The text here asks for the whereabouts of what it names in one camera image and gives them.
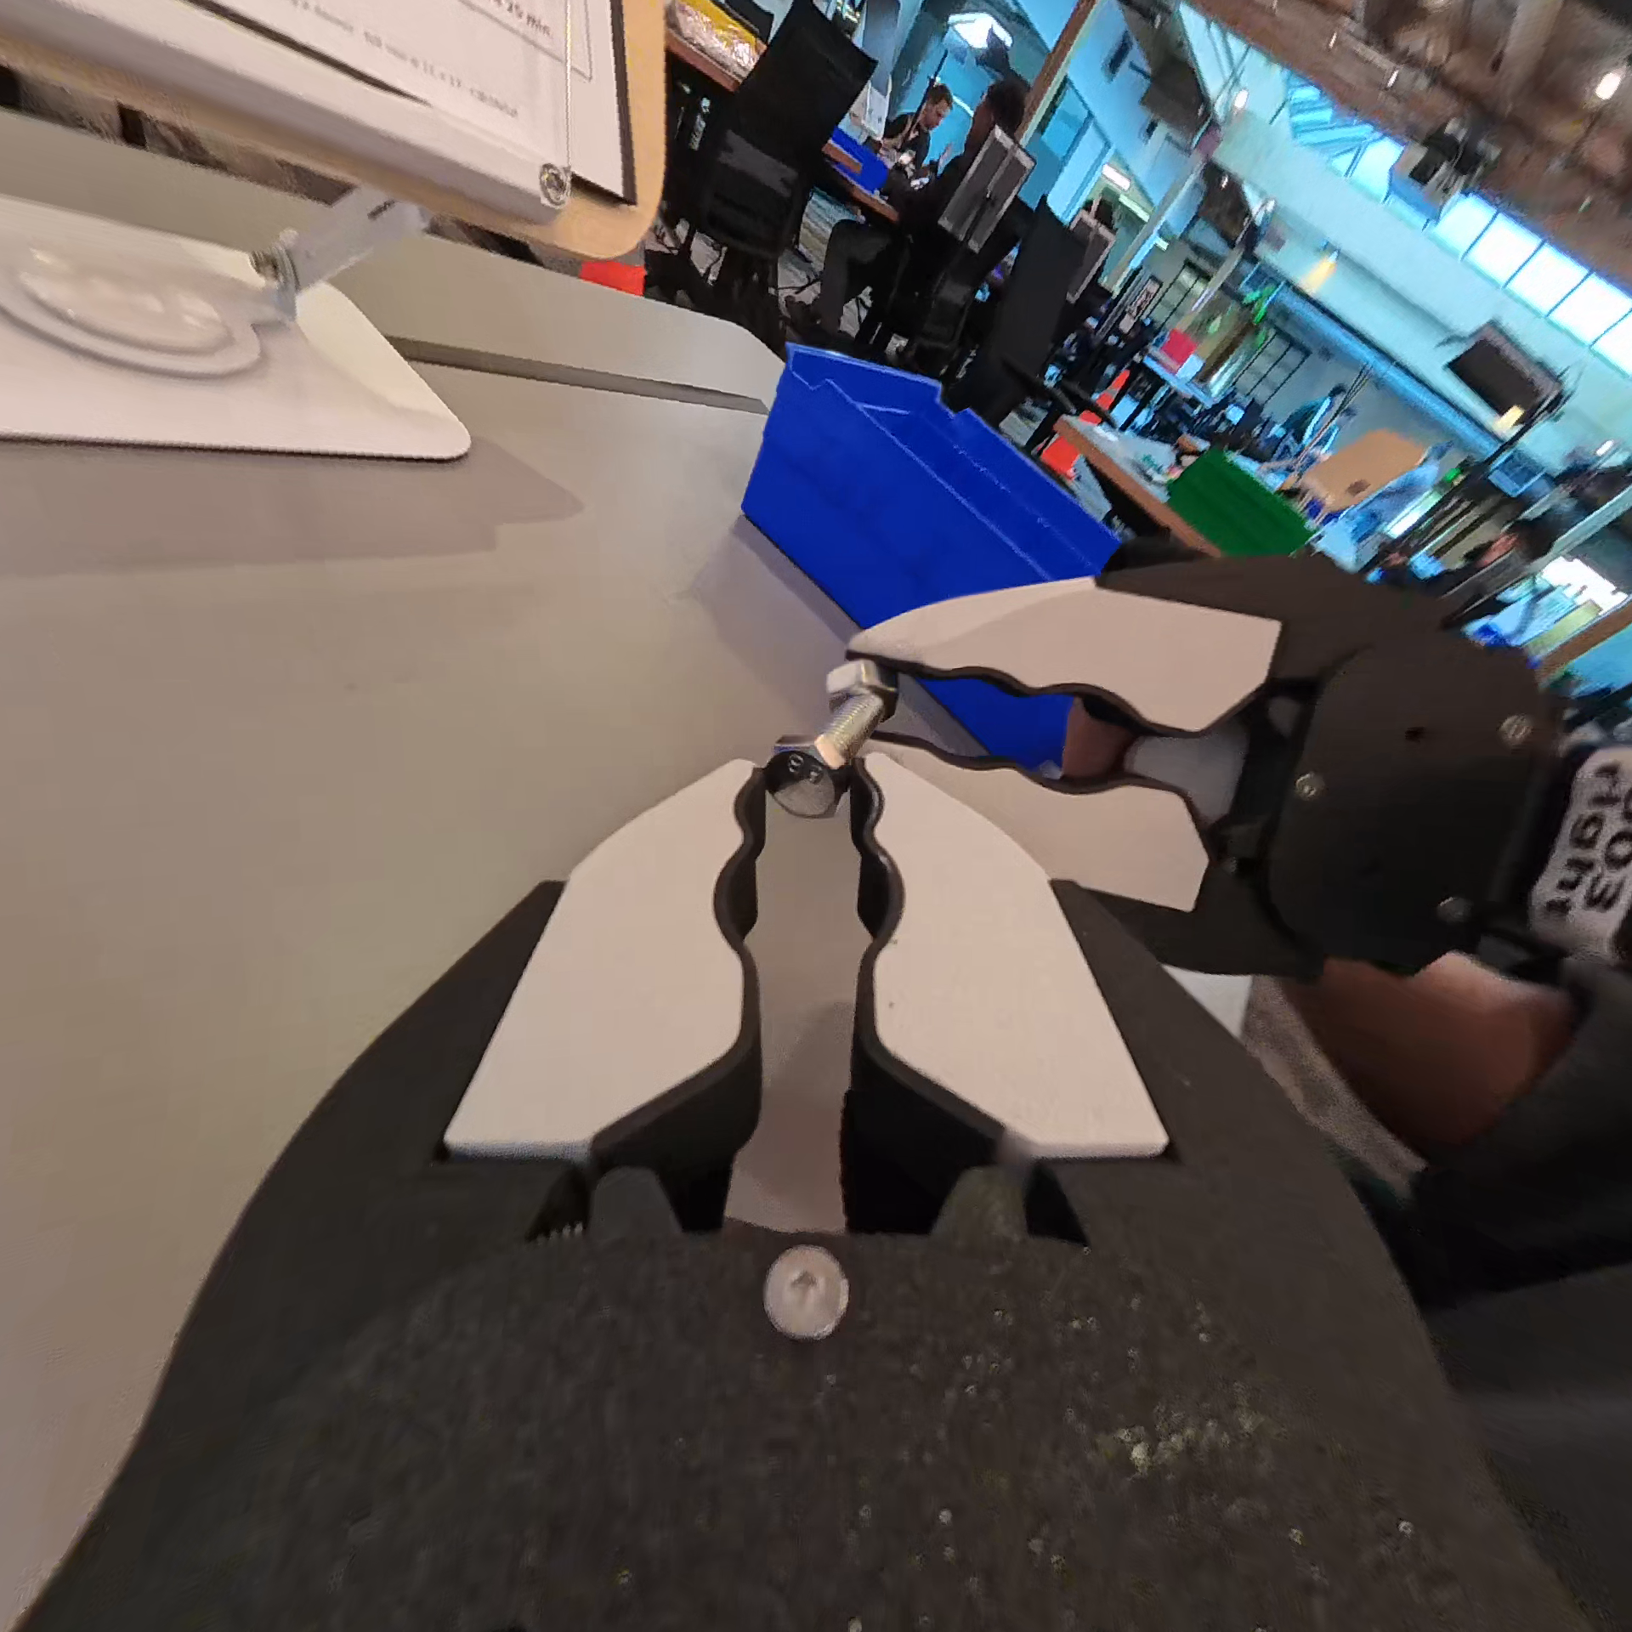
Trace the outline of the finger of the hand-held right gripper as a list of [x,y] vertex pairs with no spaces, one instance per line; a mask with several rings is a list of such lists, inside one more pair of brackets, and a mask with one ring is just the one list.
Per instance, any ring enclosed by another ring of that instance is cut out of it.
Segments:
[[1211,866],[1186,798],[1145,781],[1075,785],[976,767],[969,804],[1046,878],[1138,905],[1192,911]]
[[893,668],[899,687],[978,689],[974,752],[889,720],[869,736],[959,769],[1062,771],[1068,717],[1099,707],[1091,722],[1128,734],[1101,771],[1241,771],[1285,619],[1239,573],[1120,573],[924,604],[860,629],[844,658]]

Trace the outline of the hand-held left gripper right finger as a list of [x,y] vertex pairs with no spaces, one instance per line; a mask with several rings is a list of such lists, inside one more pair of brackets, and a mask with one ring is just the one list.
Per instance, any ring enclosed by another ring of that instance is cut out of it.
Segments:
[[937,1206],[969,1169],[1145,1160],[1169,1132],[1040,864],[889,755],[854,769],[868,932],[854,989],[848,1206]]

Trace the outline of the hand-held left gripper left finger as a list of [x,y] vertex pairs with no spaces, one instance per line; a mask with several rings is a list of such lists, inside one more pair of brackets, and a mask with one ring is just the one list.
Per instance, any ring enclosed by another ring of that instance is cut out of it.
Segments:
[[562,880],[442,1132],[450,1158],[650,1169],[718,1206],[761,1115],[761,767],[732,759]]

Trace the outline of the blue plastic bin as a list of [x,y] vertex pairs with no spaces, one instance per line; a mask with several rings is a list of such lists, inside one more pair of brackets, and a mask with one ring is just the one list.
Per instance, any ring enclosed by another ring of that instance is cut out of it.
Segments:
[[794,344],[741,513],[856,627],[1099,575],[1118,540],[936,380]]

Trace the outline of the silver hex nut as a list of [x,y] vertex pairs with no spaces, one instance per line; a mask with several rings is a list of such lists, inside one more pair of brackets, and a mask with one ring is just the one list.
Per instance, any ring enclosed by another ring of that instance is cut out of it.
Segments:
[[893,715],[899,676],[873,658],[852,658],[825,678],[827,734],[850,755]]

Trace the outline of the silver bolt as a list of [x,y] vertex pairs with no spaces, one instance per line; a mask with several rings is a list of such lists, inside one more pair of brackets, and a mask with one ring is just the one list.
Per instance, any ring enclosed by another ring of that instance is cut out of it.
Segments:
[[829,719],[805,738],[782,738],[763,767],[766,796],[798,820],[825,820],[838,808],[850,785],[850,773],[866,744],[846,753],[827,734]]

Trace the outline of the grey desk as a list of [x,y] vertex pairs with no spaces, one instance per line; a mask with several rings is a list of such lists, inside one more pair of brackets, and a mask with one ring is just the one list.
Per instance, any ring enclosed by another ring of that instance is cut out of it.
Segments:
[[176,456],[143,518],[7,454],[3,1601],[15,1628],[1250,1628],[1270,1420],[1105,1239],[689,1231],[442,1127],[564,888],[543,728],[665,637],[508,447]]

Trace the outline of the person's right hand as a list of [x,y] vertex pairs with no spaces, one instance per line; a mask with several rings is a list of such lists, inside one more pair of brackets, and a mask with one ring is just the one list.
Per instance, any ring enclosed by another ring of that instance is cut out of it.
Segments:
[[1582,1018],[1563,989],[1464,952],[1413,973],[1332,957],[1277,989],[1357,1101],[1423,1158],[1470,1144],[1532,1093]]

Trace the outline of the green crate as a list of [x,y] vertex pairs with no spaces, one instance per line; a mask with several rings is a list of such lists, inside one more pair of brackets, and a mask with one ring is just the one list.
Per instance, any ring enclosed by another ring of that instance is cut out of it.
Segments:
[[1182,464],[1167,480],[1165,493],[1173,515],[1221,557],[1293,557],[1314,534],[1291,501],[1215,447]]

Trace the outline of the black office chair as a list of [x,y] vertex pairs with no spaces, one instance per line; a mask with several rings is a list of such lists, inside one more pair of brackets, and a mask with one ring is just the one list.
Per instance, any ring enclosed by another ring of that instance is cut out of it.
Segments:
[[679,244],[652,283],[778,347],[780,258],[827,169],[831,134],[873,68],[817,5],[790,4],[755,66],[706,112],[698,145],[669,163],[665,217]]

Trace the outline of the person's dark clothing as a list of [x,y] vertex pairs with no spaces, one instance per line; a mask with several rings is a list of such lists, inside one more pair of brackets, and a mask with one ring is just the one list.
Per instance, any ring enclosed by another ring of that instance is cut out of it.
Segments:
[[1590,1624],[1627,1628],[1627,985],[1573,1002],[1505,1101],[1431,1066],[1349,1078],[1419,1158],[1386,1231],[1503,1492]]

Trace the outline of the white document stand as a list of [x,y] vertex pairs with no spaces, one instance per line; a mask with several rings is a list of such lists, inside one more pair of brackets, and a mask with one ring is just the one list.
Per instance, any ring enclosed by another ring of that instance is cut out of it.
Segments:
[[3,439],[456,462],[471,437],[333,279],[434,204],[553,223],[572,175],[221,4],[3,4],[3,39],[234,116],[353,184],[254,254],[3,200]]

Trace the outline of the printed instruction sheet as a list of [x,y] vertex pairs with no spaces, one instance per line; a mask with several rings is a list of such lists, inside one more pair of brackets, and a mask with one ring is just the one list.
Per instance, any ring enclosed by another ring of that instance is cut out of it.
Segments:
[[224,2],[273,35],[630,202],[619,2]]

